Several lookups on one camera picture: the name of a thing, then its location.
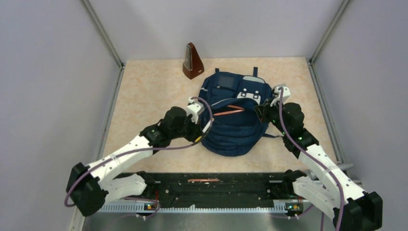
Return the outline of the navy blue backpack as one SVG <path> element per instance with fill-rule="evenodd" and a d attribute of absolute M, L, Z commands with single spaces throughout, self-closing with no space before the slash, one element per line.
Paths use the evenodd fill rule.
<path fill-rule="evenodd" d="M 242 75 L 215 69 L 200 88 L 199 97 L 211 107 L 212 113 L 235 110 L 227 105 L 244 108 L 244 112 L 213 116 L 213 124 L 202 145 L 221 156 L 237 157 L 247 154 L 266 133 L 268 124 L 260 122 L 254 107 L 273 99 L 272 87 L 258 77 L 258 68 L 252 75 Z"/>

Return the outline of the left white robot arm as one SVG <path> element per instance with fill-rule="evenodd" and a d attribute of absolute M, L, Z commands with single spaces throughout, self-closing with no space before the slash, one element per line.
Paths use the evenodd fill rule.
<path fill-rule="evenodd" d="M 148 177 L 135 173 L 128 177 L 118 175 L 136 162 L 160 150 L 169 150 L 174 139 L 185 138 L 197 143 L 208 129 L 201 128 L 199 117 L 206 107 L 190 103 L 186 108 L 174 106 L 159 122 L 144 128 L 126 145 L 90 164 L 78 163 L 72 167 L 66 187 L 66 207 L 76 207 L 81 215 L 89 217 L 106 203 L 139 195 L 152 197 L 154 186 Z"/>

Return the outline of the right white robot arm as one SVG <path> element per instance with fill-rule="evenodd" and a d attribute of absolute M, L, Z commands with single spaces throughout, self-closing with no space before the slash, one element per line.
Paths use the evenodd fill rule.
<path fill-rule="evenodd" d="M 305 172 L 285 173 L 282 192 L 300 196 L 329 217 L 337 231 L 375 231 L 383 225 L 383 200 L 354 183 L 332 161 L 319 141 L 304 126 L 305 115 L 297 103 L 277 102 L 255 106 L 262 123 L 271 123 L 282 134 L 287 150 L 307 165 L 320 184 Z"/>

